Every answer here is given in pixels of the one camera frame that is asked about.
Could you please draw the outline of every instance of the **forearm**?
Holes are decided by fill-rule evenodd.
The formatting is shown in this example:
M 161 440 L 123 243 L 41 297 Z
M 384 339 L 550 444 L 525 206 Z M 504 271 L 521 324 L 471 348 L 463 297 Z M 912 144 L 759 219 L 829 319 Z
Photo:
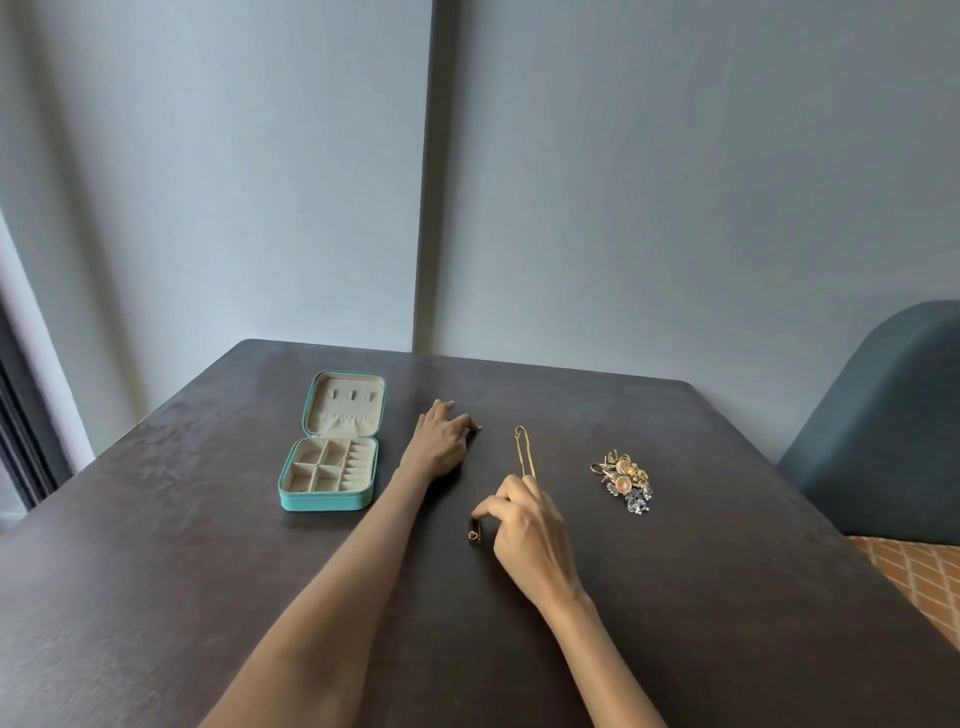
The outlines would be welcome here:
M 373 635 L 427 485 L 417 471 L 394 473 L 253 651 L 203 728 L 352 724 Z
M 544 611 L 594 728 L 665 728 L 586 595 Z

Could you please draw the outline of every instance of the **gold chain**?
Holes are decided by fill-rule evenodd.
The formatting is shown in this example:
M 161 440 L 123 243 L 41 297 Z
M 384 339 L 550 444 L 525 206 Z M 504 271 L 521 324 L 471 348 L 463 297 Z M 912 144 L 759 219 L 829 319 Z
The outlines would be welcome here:
M 516 439 L 516 456 L 520 458 L 520 477 L 527 474 L 527 469 L 523 465 L 523 450 L 520 449 L 520 432 L 523 432 L 523 439 L 527 443 L 527 462 L 530 463 L 530 475 L 537 479 L 537 470 L 534 468 L 534 456 L 530 452 L 530 435 L 527 434 L 527 428 L 523 425 L 517 425 L 514 428 L 514 438 Z

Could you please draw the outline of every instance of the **patterned floor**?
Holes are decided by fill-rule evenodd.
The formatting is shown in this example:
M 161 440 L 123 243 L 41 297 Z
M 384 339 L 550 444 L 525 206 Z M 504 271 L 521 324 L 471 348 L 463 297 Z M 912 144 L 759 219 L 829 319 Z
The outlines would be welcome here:
M 883 575 L 960 648 L 960 546 L 850 536 Z

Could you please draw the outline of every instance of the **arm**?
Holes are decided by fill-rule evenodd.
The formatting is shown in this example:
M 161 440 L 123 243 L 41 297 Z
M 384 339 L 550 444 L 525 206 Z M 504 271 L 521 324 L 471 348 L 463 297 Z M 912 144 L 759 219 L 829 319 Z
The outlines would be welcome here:
M 348 728 L 373 634 L 396 582 L 426 488 L 467 454 L 468 415 L 453 402 L 420 415 L 400 467 L 313 581 L 254 649 L 201 728 Z
M 553 631 L 595 728 L 666 728 L 587 596 L 564 519 L 534 478 L 510 475 L 473 511 L 502 523 L 493 553 Z

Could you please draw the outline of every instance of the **jewelry box lid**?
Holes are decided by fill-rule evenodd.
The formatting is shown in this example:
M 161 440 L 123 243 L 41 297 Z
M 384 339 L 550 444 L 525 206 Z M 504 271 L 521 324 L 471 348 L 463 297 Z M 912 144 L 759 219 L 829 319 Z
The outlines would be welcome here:
M 387 383 L 365 372 L 320 372 L 303 408 L 308 437 L 371 437 L 383 424 Z

